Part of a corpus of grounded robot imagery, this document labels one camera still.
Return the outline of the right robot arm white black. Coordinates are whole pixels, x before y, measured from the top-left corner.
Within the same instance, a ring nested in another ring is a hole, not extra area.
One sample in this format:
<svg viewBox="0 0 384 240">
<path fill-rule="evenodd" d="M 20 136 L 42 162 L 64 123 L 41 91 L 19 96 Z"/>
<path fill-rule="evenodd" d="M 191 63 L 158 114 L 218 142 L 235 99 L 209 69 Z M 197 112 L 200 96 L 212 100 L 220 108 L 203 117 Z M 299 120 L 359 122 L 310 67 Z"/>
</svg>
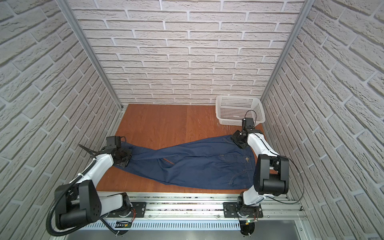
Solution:
<svg viewBox="0 0 384 240">
<path fill-rule="evenodd" d="M 238 210 L 257 208 L 266 198 L 285 195 L 289 191 L 289 165 L 287 157 L 279 155 L 257 130 L 253 118 L 243 118 L 242 130 L 231 139 L 241 149 L 251 149 L 257 154 L 253 185 L 238 197 Z"/>
</svg>

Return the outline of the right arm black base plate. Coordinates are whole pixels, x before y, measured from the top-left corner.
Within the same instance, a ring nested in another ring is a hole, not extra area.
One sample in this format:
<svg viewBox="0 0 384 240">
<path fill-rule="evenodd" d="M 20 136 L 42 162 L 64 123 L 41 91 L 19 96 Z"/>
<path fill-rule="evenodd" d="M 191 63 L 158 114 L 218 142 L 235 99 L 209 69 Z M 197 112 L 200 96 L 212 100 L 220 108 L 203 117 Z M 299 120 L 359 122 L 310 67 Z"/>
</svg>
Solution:
<svg viewBox="0 0 384 240">
<path fill-rule="evenodd" d="M 223 210 L 225 218 L 261 219 L 264 217 L 261 206 L 251 207 L 240 205 L 235 202 L 224 202 Z"/>
</svg>

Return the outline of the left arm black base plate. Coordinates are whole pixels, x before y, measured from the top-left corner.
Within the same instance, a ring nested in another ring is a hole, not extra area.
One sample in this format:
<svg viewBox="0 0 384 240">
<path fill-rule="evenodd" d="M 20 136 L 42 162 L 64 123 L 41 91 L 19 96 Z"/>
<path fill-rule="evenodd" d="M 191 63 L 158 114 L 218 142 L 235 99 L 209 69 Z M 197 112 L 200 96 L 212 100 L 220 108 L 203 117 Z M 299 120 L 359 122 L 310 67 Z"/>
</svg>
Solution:
<svg viewBox="0 0 384 240">
<path fill-rule="evenodd" d="M 114 211 L 109 213 L 108 218 L 144 218 L 146 213 L 146 202 L 131 202 L 131 206 L 128 210 Z"/>
</svg>

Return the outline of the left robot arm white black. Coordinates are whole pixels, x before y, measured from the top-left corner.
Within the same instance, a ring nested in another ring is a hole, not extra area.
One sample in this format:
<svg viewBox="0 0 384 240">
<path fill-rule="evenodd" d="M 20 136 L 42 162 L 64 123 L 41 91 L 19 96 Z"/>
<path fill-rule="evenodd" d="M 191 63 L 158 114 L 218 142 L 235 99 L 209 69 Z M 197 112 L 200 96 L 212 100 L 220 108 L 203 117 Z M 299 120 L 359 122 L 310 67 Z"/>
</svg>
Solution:
<svg viewBox="0 0 384 240">
<path fill-rule="evenodd" d="M 47 231 L 64 236 L 89 224 L 103 221 L 109 214 L 126 217 L 135 212 L 126 193 L 101 197 L 96 187 L 111 167 L 126 167 L 132 157 L 131 149 L 123 148 L 121 137 L 106 138 L 99 151 L 81 146 L 92 157 L 91 163 L 66 185 L 56 188 L 54 203 L 47 220 Z"/>
</svg>

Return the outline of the blue denim trousers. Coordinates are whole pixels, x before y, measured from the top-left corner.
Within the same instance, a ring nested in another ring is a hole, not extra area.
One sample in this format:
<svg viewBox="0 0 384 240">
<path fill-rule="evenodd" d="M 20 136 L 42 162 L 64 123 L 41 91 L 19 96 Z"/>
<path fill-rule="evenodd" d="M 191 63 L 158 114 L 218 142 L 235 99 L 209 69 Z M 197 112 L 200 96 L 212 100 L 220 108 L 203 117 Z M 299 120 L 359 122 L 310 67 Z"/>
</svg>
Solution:
<svg viewBox="0 0 384 240">
<path fill-rule="evenodd" d="M 165 185 L 207 190 L 240 190 L 253 185 L 256 169 L 251 148 L 220 136 L 153 150 L 122 143 L 132 150 L 123 171 Z"/>
</svg>

